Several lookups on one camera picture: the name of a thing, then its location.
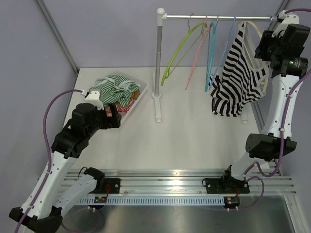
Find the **red striped tank top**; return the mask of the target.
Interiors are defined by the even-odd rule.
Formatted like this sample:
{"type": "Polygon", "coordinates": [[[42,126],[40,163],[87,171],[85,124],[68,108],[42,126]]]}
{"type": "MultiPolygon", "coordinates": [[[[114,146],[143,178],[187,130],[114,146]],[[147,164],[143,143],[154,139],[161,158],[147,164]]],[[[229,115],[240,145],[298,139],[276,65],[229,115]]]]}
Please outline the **red striped tank top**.
{"type": "Polygon", "coordinates": [[[132,106],[134,105],[135,102],[136,102],[136,100],[135,100],[135,99],[132,99],[132,100],[129,102],[129,104],[128,104],[127,106],[125,106],[125,107],[121,106],[120,103],[116,102],[116,103],[115,103],[115,106],[116,106],[117,111],[118,111],[120,114],[123,114],[123,113],[126,114],[126,113],[132,108],[132,106]]]}

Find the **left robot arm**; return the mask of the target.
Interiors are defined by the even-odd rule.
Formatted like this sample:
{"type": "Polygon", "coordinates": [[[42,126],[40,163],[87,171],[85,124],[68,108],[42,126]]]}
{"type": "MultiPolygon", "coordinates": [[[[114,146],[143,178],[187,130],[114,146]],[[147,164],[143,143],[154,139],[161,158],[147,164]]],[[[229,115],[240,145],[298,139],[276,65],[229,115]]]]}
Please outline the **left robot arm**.
{"type": "Polygon", "coordinates": [[[85,170],[81,178],[62,195],[57,196],[62,181],[91,137],[99,130],[119,128],[121,115],[114,104],[109,105],[111,115],[91,103],[80,103],[72,111],[71,119],[55,136],[47,166],[36,187],[21,207],[13,208],[9,217],[35,233],[55,233],[66,213],[90,192],[106,190],[105,174],[93,167],[85,170]]]}

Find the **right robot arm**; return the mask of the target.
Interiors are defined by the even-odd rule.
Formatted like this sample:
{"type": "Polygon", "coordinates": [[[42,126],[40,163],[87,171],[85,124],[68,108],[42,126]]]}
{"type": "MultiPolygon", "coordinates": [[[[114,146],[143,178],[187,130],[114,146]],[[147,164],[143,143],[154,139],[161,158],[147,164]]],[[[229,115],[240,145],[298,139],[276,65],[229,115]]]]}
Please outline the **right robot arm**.
{"type": "Polygon", "coordinates": [[[225,192],[247,187],[246,174],[257,167],[264,177],[272,177],[279,170],[283,157],[296,149],[292,137],[292,116],[298,91],[310,74],[308,60],[301,57],[311,29],[289,23],[276,35],[265,30],[255,58],[270,63],[272,69],[272,99],[267,121],[259,134],[247,138],[246,153],[228,167],[220,178],[225,192]]]}

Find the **black white striped tank top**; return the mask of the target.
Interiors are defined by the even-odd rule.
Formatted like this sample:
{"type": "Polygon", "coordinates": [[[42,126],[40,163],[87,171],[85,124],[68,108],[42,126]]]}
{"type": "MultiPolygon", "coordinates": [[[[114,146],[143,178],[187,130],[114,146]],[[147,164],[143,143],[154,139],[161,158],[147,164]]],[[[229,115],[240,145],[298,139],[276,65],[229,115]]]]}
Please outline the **black white striped tank top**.
{"type": "Polygon", "coordinates": [[[270,76],[269,63],[255,58],[251,37],[253,22],[239,22],[238,33],[225,59],[221,73],[210,78],[211,112],[214,115],[237,117],[248,103],[256,102],[266,94],[270,76]]]}

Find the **green hanger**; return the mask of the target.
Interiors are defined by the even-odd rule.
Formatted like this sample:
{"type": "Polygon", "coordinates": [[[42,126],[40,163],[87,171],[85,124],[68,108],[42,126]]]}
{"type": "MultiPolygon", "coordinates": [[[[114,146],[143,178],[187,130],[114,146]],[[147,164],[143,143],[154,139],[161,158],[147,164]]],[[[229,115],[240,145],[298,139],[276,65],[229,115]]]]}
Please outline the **green hanger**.
{"type": "Polygon", "coordinates": [[[181,42],[179,43],[179,45],[177,46],[174,54],[172,55],[170,61],[168,62],[168,65],[163,73],[162,79],[160,81],[160,85],[163,86],[165,81],[169,78],[169,76],[171,75],[171,73],[174,71],[174,69],[179,65],[179,63],[183,60],[183,58],[185,57],[185,55],[189,52],[189,50],[194,46],[194,44],[197,42],[197,40],[203,35],[203,33],[205,32],[205,29],[207,28],[207,23],[206,22],[200,22],[198,24],[196,24],[194,27],[190,28],[188,30],[188,32],[186,33],[186,35],[183,37],[183,39],[181,40],[181,42]],[[184,44],[187,42],[187,40],[191,37],[191,35],[196,31],[196,30],[200,30],[199,35],[197,36],[197,38],[194,40],[194,42],[190,45],[190,47],[188,48],[188,50],[182,55],[182,57],[179,59],[179,61],[174,65],[174,62],[178,56],[178,54],[180,53],[181,49],[183,48],[184,44]]]}

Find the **light blue hanger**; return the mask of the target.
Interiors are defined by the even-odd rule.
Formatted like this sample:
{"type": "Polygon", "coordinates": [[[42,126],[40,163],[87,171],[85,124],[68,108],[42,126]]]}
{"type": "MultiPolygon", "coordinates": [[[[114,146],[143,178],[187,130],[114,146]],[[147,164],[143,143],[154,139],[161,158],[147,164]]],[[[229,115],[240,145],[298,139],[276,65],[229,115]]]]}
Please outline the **light blue hanger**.
{"type": "Polygon", "coordinates": [[[234,30],[234,27],[235,27],[235,24],[236,24],[236,23],[235,23],[235,22],[236,22],[236,17],[237,17],[237,16],[235,15],[235,16],[234,16],[234,19],[233,19],[233,23],[232,23],[232,25],[231,25],[230,32],[229,32],[229,34],[228,34],[228,38],[227,38],[226,45],[225,45],[225,47],[224,47],[224,50],[223,50],[223,53],[222,53],[222,56],[221,56],[221,59],[220,59],[218,65],[217,65],[217,67],[216,67],[216,69],[215,69],[215,71],[214,71],[212,80],[211,80],[211,82],[210,82],[210,84],[209,84],[209,86],[208,86],[208,90],[211,89],[212,84],[213,84],[213,82],[214,82],[214,79],[215,79],[215,77],[216,77],[216,75],[217,75],[217,73],[218,73],[218,70],[219,70],[219,68],[220,68],[220,65],[222,64],[222,61],[223,61],[224,56],[225,56],[225,54],[226,54],[227,47],[228,47],[228,44],[229,44],[229,42],[230,42],[230,40],[231,40],[231,36],[232,36],[233,30],[234,30]]]}

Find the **pink hanger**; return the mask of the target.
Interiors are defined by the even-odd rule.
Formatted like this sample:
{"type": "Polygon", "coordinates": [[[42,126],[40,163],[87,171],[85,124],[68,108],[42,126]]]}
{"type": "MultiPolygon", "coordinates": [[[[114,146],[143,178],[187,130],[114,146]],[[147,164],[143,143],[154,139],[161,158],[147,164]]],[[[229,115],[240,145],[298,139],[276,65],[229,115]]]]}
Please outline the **pink hanger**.
{"type": "Polygon", "coordinates": [[[207,16],[205,18],[205,21],[204,21],[204,24],[203,24],[203,27],[202,27],[202,33],[201,33],[201,41],[200,41],[200,44],[199,44],[199,47],[198,47],[198,50],[197,50],[197,53],[196,53],[196,56],[195,56],[195,60],[193,62],[193,65],[192,65],[192,68],[191,68],[191,72],[190,72],[190,76],[187,80],[187,84],[186,84],[186,87],[185,87],[185,90],[187,91],[188,87],[189,87],[189,84],[191,82],[191,79],[193,77],[193,74],[194,74],[194,71],[195,71],[195,68],[197,66],[197,63],[200,59],[200,55],[201,55],[201,52],[204,48],[204,45],[205,45],[205,42],[206,42],[206,39],[207,39],[207,36],[209,34],[209,31],[210,31],[210,26],[207,25],[207,16]]]}

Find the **brown tank top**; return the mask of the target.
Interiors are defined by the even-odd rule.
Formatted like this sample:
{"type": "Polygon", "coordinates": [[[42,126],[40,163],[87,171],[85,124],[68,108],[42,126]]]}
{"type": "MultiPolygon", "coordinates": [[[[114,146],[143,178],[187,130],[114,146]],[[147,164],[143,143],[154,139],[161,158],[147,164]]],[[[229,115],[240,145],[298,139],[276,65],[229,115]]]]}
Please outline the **brown tank top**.
{"type": "Polygon", "coordinates": [[[123,104],[121,104],[120,102],[116,102],[115,104],[118,107],[128,107],[134,100],[137,100],[138,97],[140,96],[140,90],[136,90],[130,97],[129,101],[125,104],[125,101],[123,101],[123,104]]]}

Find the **green striped tank top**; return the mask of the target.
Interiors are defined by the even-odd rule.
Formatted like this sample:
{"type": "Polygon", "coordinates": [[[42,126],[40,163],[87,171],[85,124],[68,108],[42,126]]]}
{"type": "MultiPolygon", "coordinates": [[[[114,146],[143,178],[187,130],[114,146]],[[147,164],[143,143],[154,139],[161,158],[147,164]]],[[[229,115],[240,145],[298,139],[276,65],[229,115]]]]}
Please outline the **green striped tank top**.
{"type": "Polygon", "coordinates": [[[97,79],[95,85],[89,91],[99,91],[99,100],[106,107],[108,104],[118,102],[126,107],[133,93],[139,90],[141,85],[123,75],[107,75],[97,79]]]}

